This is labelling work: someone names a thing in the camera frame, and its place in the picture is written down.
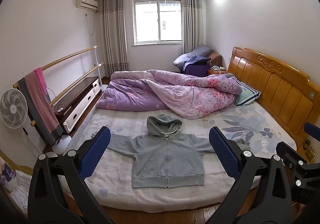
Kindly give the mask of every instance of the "window pane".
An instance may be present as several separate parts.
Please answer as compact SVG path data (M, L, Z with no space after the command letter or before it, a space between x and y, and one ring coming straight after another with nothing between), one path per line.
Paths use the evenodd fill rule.
M159 41L157 1L135 3L137 42Z
M182 41L181 1L160 0L161 41Z

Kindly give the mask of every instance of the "purple patterned fabric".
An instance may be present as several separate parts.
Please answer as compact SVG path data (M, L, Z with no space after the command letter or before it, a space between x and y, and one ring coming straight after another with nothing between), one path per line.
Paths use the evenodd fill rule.
M160 70L121 71L111 76L97 107L120 111L170 108L183 118L199 119L228 106L241 92L225 75L199 78Z

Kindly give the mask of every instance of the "bed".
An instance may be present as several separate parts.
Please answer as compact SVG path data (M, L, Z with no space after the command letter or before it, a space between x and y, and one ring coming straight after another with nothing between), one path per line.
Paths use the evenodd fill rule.
M165 113L182 120L182 132L197 137L208 138L213 126L218 126L228 139L233 139L241 130L256 156L271 157L280 141L293 149L300 148L306 138L304 123L315 123L319 116L319 88L309 77L277 59L240 48L233 49L228 71L261 91L258 102L240 108L230 105L194 120L183 119L171 110L126 112L94 108L66 151L77 149L102 126L120 135L146 134L147 116ZM203 160L203 186L134 189L131 187L133 159L106 150L93 175L85 182L104 206L146 212L193 209L221 202L234 182L226 175L215 154L206 154ZM70 194L64 179L62 185Z

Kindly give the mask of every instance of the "window sill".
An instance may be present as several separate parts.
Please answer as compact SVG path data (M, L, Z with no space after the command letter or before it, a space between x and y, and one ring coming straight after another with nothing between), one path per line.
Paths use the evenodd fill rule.
M145 46L145 45L167 45L167 44L183 44L183 42L161 42L161 43L135 43L134 46Z

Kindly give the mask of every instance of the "bed headboard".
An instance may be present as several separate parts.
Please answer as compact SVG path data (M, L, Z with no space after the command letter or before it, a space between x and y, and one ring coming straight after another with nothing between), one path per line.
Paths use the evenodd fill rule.
M320 89L309 76L285 62L251 49L233 48L228 72L261 91L258 103L295 140L303 145L306 122L320 114Z

